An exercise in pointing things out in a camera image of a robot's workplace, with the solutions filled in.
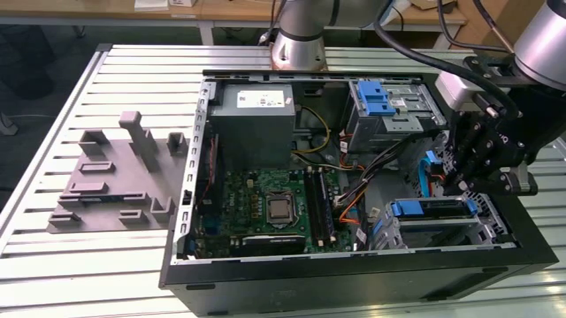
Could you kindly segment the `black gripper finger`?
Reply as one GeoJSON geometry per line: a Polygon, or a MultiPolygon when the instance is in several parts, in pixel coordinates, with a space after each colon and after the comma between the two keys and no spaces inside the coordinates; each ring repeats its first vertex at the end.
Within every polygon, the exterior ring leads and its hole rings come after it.
{"type": "Polygon", "coordinates": [[[500,167],[508,166],[504,159],[464,159],[449,160],[451,168],[447,170],[444,180],[444,195],[460,195],[465,191],[493,195],[508,195],[509,185],[500,167]]]}
{"type": "Polygon", "coordinates": [[[449,121],[447,150],[456,161],[491,159],[496,119],[487,113],[456,111],[449,121]]]}

